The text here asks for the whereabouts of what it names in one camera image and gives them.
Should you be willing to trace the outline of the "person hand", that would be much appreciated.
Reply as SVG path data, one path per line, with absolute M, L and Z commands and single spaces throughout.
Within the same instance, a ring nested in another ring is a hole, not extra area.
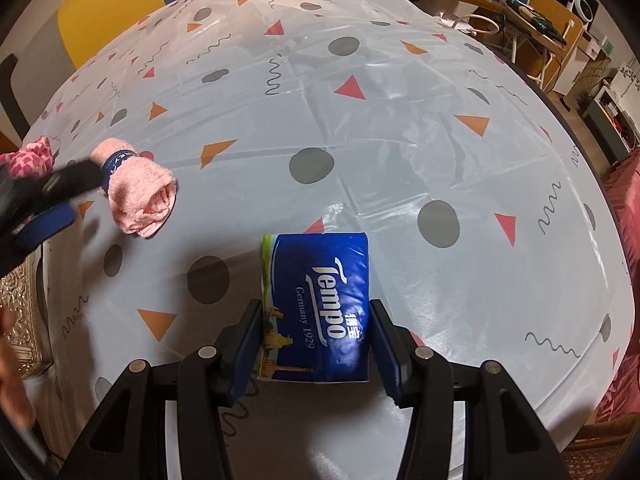
M 18 430 L 31 430 L 35 425 L 34 408 L 29 401 L 18 361 L 12 347 L 4 340 L 6 333 L 13 327 L 12 313 L 1 308 L 1 356 L 0 356 L 0 402 L 1 411 Z

